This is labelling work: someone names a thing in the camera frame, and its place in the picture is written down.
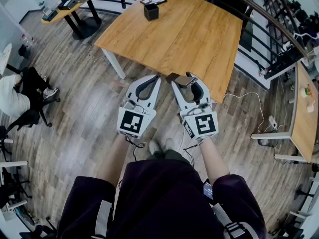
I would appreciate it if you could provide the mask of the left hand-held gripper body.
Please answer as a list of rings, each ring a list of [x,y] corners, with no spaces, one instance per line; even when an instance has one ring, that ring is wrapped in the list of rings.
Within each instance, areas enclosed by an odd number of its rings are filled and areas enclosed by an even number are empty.
[[[123,107],[119,107],[117,131],[120,134],[141,138],[156,115],[154,104],[149,101],[135,102],[124,98]]]

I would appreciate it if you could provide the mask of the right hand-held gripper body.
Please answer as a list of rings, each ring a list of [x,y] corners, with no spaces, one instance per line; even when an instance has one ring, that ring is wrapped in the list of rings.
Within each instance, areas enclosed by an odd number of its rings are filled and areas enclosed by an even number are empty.
[[[217,112],[212,106],[212,102],[206,102],[179,113],[181,124],[192,140],[212,137],[219,132]]]

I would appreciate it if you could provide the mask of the small black box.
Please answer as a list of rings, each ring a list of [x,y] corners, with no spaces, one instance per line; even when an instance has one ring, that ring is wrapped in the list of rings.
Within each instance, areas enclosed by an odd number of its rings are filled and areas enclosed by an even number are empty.
[[[166,81],[169,84],[175,82],[181,88],[188,88],[197,81],[197,77],[193,76],[190,72],[186,72],[186,75],[171,73],[166,77]]]

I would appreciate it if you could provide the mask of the person's left forearm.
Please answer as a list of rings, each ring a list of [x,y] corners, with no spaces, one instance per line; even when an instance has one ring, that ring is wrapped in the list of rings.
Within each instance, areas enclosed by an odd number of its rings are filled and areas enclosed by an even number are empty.
[[[105,180],[114,187],[117,186],[124,166],[124,161],[127,156],[129,145],[129,142],[126,141],[125,135],[117,135],[97,172],[96,177],[98,179]]]

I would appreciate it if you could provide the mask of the person's right forearm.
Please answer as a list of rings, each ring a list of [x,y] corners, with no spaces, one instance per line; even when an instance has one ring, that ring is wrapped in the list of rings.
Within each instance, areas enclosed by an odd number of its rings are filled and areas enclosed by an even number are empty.
[[[206,138],[199,145],[207,177],[211,185],[220,177],[230,174],[230,171],[219,154],[211,138]]]

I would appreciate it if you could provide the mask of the dark grey rectangular tray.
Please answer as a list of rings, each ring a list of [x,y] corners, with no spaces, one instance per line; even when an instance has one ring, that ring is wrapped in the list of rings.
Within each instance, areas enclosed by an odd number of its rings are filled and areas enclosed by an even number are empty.
[[[46,22],[50,22],[50,21],[52,21],[53,18],[56,17],[56,15],[57,15],[57,11],[55,10],[55,11],[52,11],[52,12],[51,12],[50,14],[48,14],[48,15],[44,15],[44,16],[42,17],[42,19],[43,19],[44,21],[46,21]]]

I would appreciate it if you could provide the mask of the white table leg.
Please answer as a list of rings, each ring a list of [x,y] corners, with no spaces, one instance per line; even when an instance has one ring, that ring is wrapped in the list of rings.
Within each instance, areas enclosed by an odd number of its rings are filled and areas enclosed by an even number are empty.
[[[111,63],[111,65],[113,66],[113,68],[116,71],[116,73],[118,74],[118,76],[121,79],[125,79],[126,75],[125,75],[122,67],[120,66],[115,54],[112,51],[106,50],[104,48],[102,48],[102,51],[105,54],[105,56],[107,57],[107,59],[109,60],[109,62]]]

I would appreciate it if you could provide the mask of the person's left shoe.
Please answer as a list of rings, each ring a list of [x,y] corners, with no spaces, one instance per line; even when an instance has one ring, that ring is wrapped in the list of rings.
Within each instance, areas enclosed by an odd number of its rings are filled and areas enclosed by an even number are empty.
[[[153,140],[153,139],[149,142],[149,150],[151,155],[155,155],[156,153],[161,153],[160,145],[157,143],[156,140]]]

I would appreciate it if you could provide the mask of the person's olive trousers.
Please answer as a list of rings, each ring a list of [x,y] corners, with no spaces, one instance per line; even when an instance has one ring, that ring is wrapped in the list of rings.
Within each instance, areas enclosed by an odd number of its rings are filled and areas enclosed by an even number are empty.
[[[175,150],[169,149],[167,151],[155,151],[150,157],[146,160],[151,161],[178,161],[184,164],[191,166],[190,162],[186,160],[180,153]]]

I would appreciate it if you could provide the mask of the black mesh bin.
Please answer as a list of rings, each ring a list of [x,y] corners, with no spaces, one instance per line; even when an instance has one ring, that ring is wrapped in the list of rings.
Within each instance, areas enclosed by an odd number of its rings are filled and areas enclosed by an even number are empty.
[[[257,142],[260,146],[272,147],[275,148],[278,144],[278,139],[257,139]]]

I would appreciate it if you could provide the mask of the blue screen device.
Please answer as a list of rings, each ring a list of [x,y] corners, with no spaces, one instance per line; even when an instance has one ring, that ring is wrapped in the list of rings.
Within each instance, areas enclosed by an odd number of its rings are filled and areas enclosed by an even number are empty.
[[[203,193],[208,199],[213,200],[212,186],[209,179],[206,179],[203,183]]]

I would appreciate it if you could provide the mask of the person's dark shirt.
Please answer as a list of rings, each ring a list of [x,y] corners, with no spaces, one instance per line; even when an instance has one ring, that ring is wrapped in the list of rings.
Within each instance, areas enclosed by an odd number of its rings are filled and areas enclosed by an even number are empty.
[[[57,239],[267,239],[261,210],[245,180],[218,178],[213,199],[229,217],[222,224],[192,166],[143,160],[127,165],[119,190],[109,182],[78,176],[60,219]]]

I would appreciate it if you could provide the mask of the small potted plant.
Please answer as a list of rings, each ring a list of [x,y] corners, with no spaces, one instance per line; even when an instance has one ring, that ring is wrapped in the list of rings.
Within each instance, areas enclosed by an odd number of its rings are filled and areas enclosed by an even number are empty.
[[[312,97],[313,96],[313,93],[312,93],[312,90],[311,90],[311,87],[309,84],[307,84],[306,87],[301,87],[300,88],[300,94],[303,98],[306,98],[306,97]]]

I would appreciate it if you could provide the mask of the oval wooden table black base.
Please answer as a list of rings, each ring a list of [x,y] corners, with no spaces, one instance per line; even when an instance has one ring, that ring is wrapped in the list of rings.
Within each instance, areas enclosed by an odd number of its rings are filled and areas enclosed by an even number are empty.
[[[80,19],[76,13],[76,9],[80,8],[83,4],[87,4],[92,17]],[[51,21],[46,21],[43,18],[41,22],[43,24],[50,24],[61,19],[65,19],[70,28],[73,30],[72,36],[75,40],[83,40],[92,36],[101,26],[102,20],[99,18],[92,0],[85,0],[84,3],[78,3],[70,10],[57,10],[57,14]]]

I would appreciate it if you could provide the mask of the black office chair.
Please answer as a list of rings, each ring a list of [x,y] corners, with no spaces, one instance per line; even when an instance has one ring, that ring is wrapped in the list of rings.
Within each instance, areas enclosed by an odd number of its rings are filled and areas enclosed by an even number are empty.
[[[48,100],[40,97],[37,106],[34,109],[27,110],[16,121],[11,123],[6,129],[6,133],[10,132],[16,126],[18,127],[17,131],[19,131],[22,127],[31,128],[33,125],[38,124],[40,118],[42,118],[47,127],[52,127],[52,123],[48,123],[46,120],[43,107],[50,103],[59,103],[60,101],[61,99],[59,97],[51,97]]]

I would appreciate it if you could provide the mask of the black open tray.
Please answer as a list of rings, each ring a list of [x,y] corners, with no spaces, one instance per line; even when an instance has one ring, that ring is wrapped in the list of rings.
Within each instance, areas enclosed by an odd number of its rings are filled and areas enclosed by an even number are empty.
[[[76,0],[67,0],[62,2],[59,6],[59,10],[70,10],[76,5]]]

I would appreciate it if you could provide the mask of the black waste bin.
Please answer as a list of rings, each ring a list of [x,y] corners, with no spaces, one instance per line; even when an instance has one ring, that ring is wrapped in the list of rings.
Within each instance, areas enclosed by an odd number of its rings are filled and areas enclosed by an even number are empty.
[[[30,49],[26,45],[22,44],[18,49],[18,54],[19,56],[28,59],[30,57]]]

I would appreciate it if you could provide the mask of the wooden side desk white frame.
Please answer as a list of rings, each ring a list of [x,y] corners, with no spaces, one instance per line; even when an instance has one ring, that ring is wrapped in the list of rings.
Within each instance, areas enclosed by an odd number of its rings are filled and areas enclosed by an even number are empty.
[[[319,158],[313,156],[316,141],[319,115],[319,96],[318,90],[311,80],[304,63],[299,60],[294,65],[295,68],[295,96],[294,107],[290,128],[287,132],[260,133],[252,134],[252,139],[289,139],[300,153],[300,156],[279,155],[275,159],[303,162],[319,163]],[[303,98],[300,94],[300,88],[310,85],[313,96]],[[312,113],[307,112],[307,106],[315,100],[315,110]]]

